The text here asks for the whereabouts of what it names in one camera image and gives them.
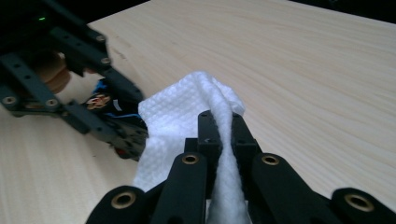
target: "textured wipe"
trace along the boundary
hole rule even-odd
[[[185,138],[197,137],[197,117],[211,110],[223,143],[207,223],[249,223],[236,159],[231,149],[233,112],[245,107],[234,91],[206,72],[191,73],[139,104],[149,139],[133,185],[144,191],[166,179]]]

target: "wood grain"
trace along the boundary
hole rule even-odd
[[[146,97],[206,70],[314,191],[362,189],[396,210],[395,24],[282,0],[151,0],[90,26]],[[96,79],[73,77],[60,97],[82,100]],[[61,120],[0,113],[0,223],[83,223],[134,176]]]

